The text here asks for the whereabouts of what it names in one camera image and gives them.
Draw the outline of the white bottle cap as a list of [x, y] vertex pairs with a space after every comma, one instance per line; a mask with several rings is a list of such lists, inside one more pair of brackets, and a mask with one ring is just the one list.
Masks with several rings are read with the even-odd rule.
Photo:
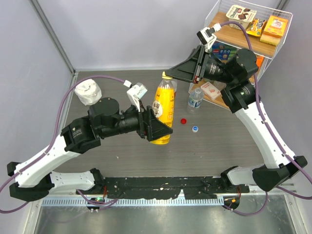
[[198, 127], [197, 127], [197, 126], [193, 126], [193, 127], [192, 127], [192, 131], [193, 131], [194, 133], [197, 133], [197, 132], [198, 132]]

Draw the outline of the clear bottle blue green label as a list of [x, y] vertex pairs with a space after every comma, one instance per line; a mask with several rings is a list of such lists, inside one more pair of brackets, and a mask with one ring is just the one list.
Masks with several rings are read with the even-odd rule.
[[189, 95], [187, 111], [190, 114], [196, 114], [204, 98], [201, 88], [195, 88]]

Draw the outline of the yellow label bottle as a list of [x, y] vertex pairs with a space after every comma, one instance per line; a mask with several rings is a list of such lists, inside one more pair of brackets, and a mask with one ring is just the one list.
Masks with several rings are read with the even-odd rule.
[[158, 120], [172, 128], [174, 120], [175, 89], [172, 77], [162, 72], [162, 81], [157, 87], [152, 110]]

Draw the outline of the red cap clear bottle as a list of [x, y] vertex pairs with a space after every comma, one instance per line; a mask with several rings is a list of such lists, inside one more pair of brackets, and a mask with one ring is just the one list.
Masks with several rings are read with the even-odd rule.
[[173, 88], [174, 88], [174, 94], [176, 95], [176, 91], [177, 91], [177, 81], [175, 79], [172, 79], [172, 84], [173, 84]]

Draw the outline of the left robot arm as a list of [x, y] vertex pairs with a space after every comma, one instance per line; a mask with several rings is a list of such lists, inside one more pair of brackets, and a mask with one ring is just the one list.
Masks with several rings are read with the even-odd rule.
[[56, 136], [54, 143], [23, 163], [7, 164], [15, 183], [9, 186], [10, 196], [32, 202], [55, 192], [81, 191], [85, 195], [100, 194], [105, 179], [98, 169], [82, 173], [58, 173], [61, 164], [101, 145], [101, 140], [129, 132], [148, 141], [173, 133], [171, 127], [159, 121], [151, 106], [131, 105], [120, 111], [117, 100], [105, 97], [90, 106], [88, 115], [73, 120]]

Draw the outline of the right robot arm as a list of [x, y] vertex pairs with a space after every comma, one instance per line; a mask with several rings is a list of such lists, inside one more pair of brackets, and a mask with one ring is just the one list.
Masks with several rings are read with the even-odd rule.
[[165, 72], [167, 76], [189, 83], [199, 83], [203, 78], [225, 83], [226, 87], [221, 91], [224, 103], [258, 146], [263, 165], [234, 166], [221, 174], [220, 187], [227, 193], [240, 184], [257, 185], [269, 192], [292, 178], [299, 172], [299, 167], [308, 164], [304, 156], [297, 156], [285, 144], [267, 116], [256, 88], [249, 81], [257, 71], [256, 55], [249, 49], [238, 50], [223, 63], [199, 45], [185, 61]]

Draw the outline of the yellow bottle cap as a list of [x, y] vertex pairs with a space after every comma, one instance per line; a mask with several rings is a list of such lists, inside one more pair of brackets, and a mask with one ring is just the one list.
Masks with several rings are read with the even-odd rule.
[[167, 79], [167, 80], [173, 79], [171, 76], [166, 75], [165, 72], [162, 72], [162, 78], [163, 78], [163, 79]]

